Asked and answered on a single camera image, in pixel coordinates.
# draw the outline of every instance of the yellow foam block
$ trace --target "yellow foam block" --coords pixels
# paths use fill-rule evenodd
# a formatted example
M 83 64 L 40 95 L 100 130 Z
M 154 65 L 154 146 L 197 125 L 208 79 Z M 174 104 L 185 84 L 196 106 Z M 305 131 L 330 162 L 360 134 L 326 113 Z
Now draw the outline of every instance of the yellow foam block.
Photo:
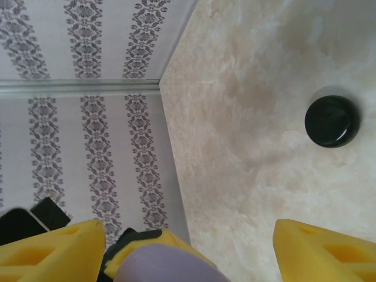
M 376 282 L 376 244 L 277 220 L 273 246 L 284 282 Z
M 192 248 L 189 244 L 184 242 L 182 239 L 177 237 L 174 233 L 172 233 L 168 229 L 162 230 L 162 235 L 155 239 L 147 239 L 147 240 L 140 240 L 140 241 L 132 241 L 128 245 L 126 245 L 121 251 L 119 251 L 113 259 L 106 263 L 106 268 L 104 270 L 105 274 L 112 279 L 114 279 L 116 272 L 118 271 L 119 266 L 123 263 L 124 259 L 134 250 L 151 245 L 151 244 L 163 244 L 168 246 L 173 246 L 180 248 L 184 251 L 188 251 L 189 253 L 194 254 L 197 257 L 205 260 L 206 262 L 210 263 L 211 265 L 215 266 L 208 258 L 204 255 L 200 254 L 194 248 Z
M 99 220 L 89 220 L 0 247 L 1 282 L 95 282 L 106 247 Z

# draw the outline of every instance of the baseboard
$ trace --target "baseboard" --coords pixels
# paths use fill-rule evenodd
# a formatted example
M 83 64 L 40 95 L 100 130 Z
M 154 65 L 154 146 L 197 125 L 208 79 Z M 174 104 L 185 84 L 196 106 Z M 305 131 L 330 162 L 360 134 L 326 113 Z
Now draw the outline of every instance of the baseboard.
M 143 91 L 159 93 L 159 79 L 96 79 L 96 80 L 3 80 L 0 96 L 70 96 L 101 95 L 103 93 Z

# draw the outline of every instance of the black knob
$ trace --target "black knob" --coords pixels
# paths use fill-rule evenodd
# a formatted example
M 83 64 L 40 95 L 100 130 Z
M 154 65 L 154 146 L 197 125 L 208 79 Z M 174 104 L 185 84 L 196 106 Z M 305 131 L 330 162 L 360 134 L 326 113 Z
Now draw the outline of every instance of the black knob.
M 359 131 L 359 111 L 352 101 L 342 96 L 319 98 L 305 115 L 305 129 L 309 137 L 322 147 L 344 146 Z

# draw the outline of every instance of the black object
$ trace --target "black object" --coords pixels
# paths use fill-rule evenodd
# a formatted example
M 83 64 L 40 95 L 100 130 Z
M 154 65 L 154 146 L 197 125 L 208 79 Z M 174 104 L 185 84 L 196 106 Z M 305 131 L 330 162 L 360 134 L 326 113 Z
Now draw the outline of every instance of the black object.
M 50 198 L 44 198 L 30 209 L 49 230 L 65 227 L 70 218 Z
M 342 96 L 319 98 L 305 115 L 305 129 L 309 137 L 322 147 L 344 146 L 359 131 L 359 112 L 352 101 Z
M 108 277 L 103 271 L 106 268 L 106 263 L 113 259 L 113 257 L 120 252 L 125 246 L 127 246 L 130 242 L 133 241 L 141 241 L 141 240 L 149 240 L 149 239 L 156 239 L 162 235 L 162 230 L 152 230 L 152 231 L 145 231 L 145 232 L 136 232 L 132 228 L 128 228 L 123 232 L 117 242 L 110 246 L 106 251 L 105 255 L 103 256 L 102 265 L 100 266 L 100 271 L 98 275 L 97 282 L 111 282 L 113 281 L 110 277 Z
M 17 207 L 0 217 L 0 246 L 45 232 L 47 230 L 25 209 Z

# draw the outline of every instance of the floral pattern stripe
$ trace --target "floral pattern stripe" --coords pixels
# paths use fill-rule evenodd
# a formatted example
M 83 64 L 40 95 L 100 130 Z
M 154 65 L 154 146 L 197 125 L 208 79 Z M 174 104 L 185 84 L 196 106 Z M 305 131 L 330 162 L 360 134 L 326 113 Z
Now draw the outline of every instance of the floral pattern stripe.
M 65 14 L 69 16 L 70 50 L 76 78 L 100 78 L 102 53 L 102 0 L 68 0 L 64 5 Z
M 87 96 L 81 98 L 81 112 L 85 149 L 88 159 L 89 187 L 92 192 L 92 210 L 97 219 L 103 221 L 106 228 L 108 246 L 114 244 L 122 230 L 119 202 L 116 200 L 116 182 L 112 170 L 111 145 L 105 115 L 104 97 Z
M 149 61 L 153 55 L 155 42 L 163 23 L 163 13 L 171 0 L 141 0 L 135 5 L 138 10 L 133 14 L 133 30 L 129 39 L 123 70 L 123 78 L 144 78 Z
M 29 123 L 31 139 L 32 171 L 35 182 L 34 202 L 50 197 L 54 202 L 65 206 L 62 187 L 61 149 L 59 144 L 59 126 L 56 117 L 56 99 L 34 98 L 29 100 Z
M 168 228 L 169 225 L 145 99 L 143 95 L 125 96 L 144 224 L 148 230 L 153 230 Z
M 49 79 L 46 62 L 22 0 L 0 0 L 0 42 L 22 79 Z

